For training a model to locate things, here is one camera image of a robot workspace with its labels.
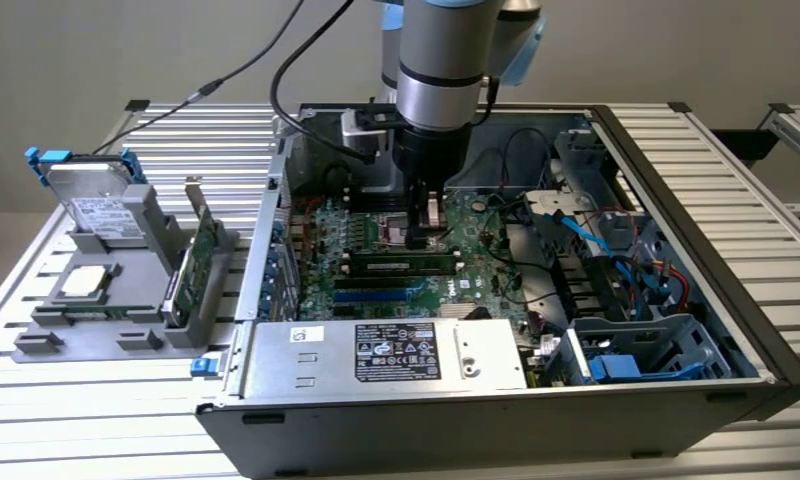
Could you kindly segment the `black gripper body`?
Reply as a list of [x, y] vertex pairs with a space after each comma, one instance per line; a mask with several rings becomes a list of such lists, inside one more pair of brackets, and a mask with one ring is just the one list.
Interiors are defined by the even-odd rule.
[[448, 131], [406, 127], [395, 131], [392, 160], [403, 173], [404, 190], [442, 191], [460, 172], [471, 140], [471, 126]]

